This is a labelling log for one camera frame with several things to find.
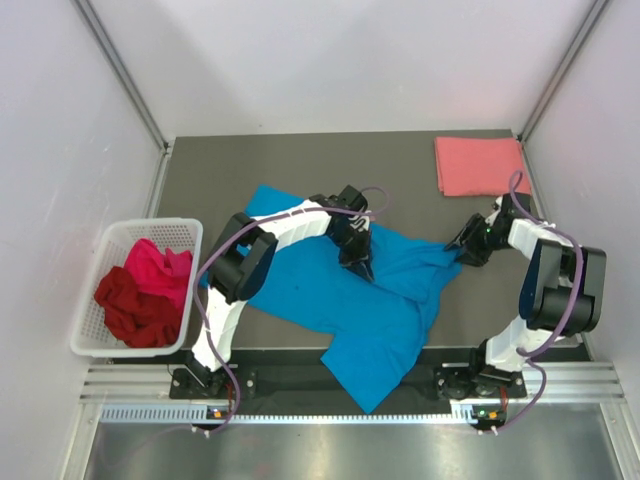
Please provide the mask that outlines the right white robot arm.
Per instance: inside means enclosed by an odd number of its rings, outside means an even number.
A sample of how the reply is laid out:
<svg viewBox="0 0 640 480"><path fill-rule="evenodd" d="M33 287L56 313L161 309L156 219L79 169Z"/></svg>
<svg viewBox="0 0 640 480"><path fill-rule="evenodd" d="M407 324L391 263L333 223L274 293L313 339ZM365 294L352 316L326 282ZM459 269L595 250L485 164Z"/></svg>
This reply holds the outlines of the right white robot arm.
<svg viewBox="0 0 640 480"><path fill-rule="evenodd" d="M529 261L516 318L471 351L465 379L478 395L512 386L528 360L558 340L592 331L599 322L606 253L581 246L533 217L527 194L498 197L491 215L473 215L445 249L471 267L485 265L505 249Z"/></svg>

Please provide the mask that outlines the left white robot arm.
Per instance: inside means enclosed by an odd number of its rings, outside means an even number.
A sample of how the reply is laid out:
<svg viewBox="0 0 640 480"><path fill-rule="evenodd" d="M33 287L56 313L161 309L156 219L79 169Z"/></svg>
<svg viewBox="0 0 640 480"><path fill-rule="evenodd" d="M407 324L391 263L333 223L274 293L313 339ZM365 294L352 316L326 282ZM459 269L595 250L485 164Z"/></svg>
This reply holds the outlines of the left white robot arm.
<svg viewBox="0 0 640 480"><path fill-rule="evenodd" d="M206 304L194 298L202 327L185 364L194 387L209 397L226 387L224 369L240 315L263 287L279 251L326 236L339 249L340 266L371 283L372 215L364 192L348 185L337 195L314 195L269 216L232 216L193 283L195 290L202 281L207 287Z"/></svg>

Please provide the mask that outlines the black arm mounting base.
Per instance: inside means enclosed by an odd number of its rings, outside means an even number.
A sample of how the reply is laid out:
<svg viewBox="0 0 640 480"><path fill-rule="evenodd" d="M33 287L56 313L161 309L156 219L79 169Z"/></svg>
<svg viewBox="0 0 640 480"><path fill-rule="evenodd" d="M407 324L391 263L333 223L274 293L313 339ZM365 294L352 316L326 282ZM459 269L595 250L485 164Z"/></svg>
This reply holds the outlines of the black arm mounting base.
<svg viewBox="0 0 640 480"><path fill-rule="evenodd" d="M447 359L473 355L473 349L424 349L416 364L398 386L381 403L384 408L401 404L405 395L416 404L444 400L496 399L504 392L509 399L526 396L523 376L514 373L507 382L498 377L479 377L465 362L446 366ZM241 385L245 409L260 400L284 394L289 403L299 400L305 407L335 400L353 407L355 401L322 363L323 352L312 350L237 350L231 355L229 368ZM185 363L172 373L169 397L173 400L221 399L233 393L233 384L222 368L207 373L195 359L185 355Z"/></svg>

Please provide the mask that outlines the blue t shirt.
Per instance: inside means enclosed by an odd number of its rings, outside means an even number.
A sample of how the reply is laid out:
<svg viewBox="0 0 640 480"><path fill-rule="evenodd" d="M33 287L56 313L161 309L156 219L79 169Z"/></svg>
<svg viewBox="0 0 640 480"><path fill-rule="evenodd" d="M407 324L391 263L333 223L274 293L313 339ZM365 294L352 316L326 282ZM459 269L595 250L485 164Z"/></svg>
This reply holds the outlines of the blue t shirt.
<svg viewBox="0 0 640 480"><path fill-rule="evenodd" d="M279 250L248 305L333 340L321 358L366 414L414 367L445 287L460 273L453 251L373 225L373 282L340 266L326 236Z"/></svg>

